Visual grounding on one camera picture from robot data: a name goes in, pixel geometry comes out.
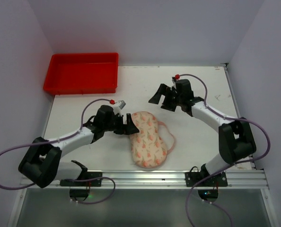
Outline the floral mesh laundry bag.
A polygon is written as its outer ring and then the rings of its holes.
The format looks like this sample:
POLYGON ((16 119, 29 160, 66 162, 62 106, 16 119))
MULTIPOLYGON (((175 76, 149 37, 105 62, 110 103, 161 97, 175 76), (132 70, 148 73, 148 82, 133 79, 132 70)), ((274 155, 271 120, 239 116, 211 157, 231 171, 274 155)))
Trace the floral mesh laundry bag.
POLYGON ((149 112, 133 113, 132 121, 139 130, 138 133, 130 135, 131 154, 134 164, 146 169, 161 166, 175 148, 175 136, 164 122, 159 121, 149 112), (159 134, 160 126, 163 126, 173 139, 173 143, 169 148, 159 134))

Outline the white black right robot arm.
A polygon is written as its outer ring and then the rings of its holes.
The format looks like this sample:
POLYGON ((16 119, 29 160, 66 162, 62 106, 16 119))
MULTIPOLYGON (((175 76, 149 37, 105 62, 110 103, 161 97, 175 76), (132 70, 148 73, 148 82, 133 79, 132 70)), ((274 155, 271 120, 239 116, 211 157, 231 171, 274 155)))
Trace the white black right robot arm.
POLYGON ((222 113, 216 114, 216 110, 208 107, 202 97, 193 94, 189 80, 173 79, 173 83, 172 87, 161 84, 149 103, 158 104, 164 96, 162 109, 173 112, 179 106, 183 112, 201 120, 218 133, 219 153, 202 165, 199 176, 192 176, 192 179, 198 182, 256 152, 255 140, 248 122, 225 117, 222 113))

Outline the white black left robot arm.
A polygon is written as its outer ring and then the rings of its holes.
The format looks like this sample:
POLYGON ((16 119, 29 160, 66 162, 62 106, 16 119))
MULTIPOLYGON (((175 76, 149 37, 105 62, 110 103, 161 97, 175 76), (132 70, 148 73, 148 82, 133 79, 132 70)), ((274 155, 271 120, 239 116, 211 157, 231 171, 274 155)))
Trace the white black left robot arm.
POLYGON ((102 105, 96 115, 82 123, 72 134, 55 140, 36 138, 18 166, 18 170, 40 188, 52 181, 83 183, 90 179, 88 169, 78 161, 61 162, 61 158, 76 149, 90 145, 104 136, 107 131, 118 135, 132 135, 139 129, 132 121, 131 114, 126 120, 119 107, 102 105))

